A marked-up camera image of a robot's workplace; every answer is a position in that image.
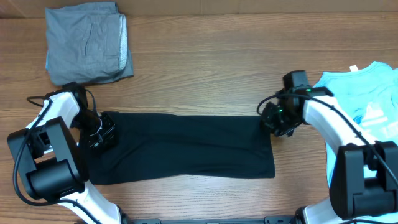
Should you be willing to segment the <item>black t-shirt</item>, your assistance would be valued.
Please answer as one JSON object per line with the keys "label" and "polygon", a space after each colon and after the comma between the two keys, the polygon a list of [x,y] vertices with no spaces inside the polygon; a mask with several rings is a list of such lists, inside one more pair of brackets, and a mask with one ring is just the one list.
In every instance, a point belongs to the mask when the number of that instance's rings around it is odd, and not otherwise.
{"label": "black t-shirt", "polygon": [[107,113],[117,145],[94,150],[79,145],[90,181],[112,185],[175,175],[242,179],[273,178],[269,131],[258,116],[177,116]]}

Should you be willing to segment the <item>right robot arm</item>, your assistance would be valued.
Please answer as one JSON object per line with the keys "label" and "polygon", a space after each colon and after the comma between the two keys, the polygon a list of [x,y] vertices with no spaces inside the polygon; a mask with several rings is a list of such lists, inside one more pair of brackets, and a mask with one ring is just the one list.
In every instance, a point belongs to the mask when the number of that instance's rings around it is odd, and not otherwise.
{"label": "right robot arm", "polygon": [[326,87],[312,87],[304,70],[283,77],[283,89],[257,106],[275,136],[313,126],[336,156],[329,196],[301,207],[291,223],[397,223],[397,144],[365,133]]}

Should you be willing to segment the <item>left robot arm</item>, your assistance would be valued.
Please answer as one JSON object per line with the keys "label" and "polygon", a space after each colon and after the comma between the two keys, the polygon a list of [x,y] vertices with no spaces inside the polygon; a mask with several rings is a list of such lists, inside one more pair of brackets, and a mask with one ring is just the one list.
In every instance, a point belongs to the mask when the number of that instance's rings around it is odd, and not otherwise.
{"label": "left robot arm", "polygon": [[89,109],[90,91],[75,82],[42,96],[37,117],[11,133],[12,182],[17,196],[36,207],[61,205],[85,223],[128,223],[128,216],[90,182],[84,152],[118,143],[114,121]]}

